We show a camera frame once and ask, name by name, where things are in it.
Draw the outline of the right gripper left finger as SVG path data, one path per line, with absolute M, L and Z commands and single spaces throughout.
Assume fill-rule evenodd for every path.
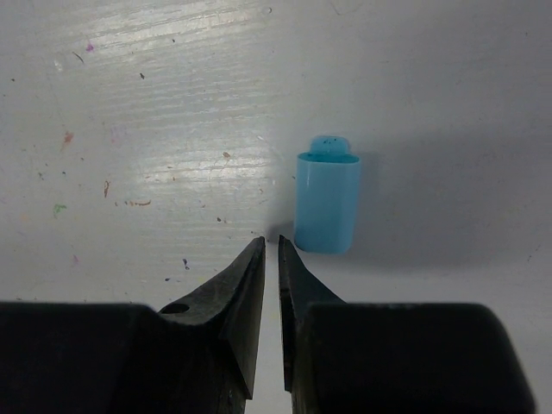
M 161 310 L 4 302 L 1 410 L 242 413 L 254 393 L 264 282 L 257 237 Z

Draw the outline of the blue pen cap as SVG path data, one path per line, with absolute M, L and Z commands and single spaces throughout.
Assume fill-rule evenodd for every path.
M 294 241 L 316 254 L 342 254 L 353 241 L 361 159 L 348 140 L 322 135 L 297 156 Z

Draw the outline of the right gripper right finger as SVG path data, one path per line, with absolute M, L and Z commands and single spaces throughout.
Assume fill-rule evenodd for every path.
M 352 304 L 279 240 L 285 389 L 296 413 L 533 413 L 529 383 L 482 304 Z

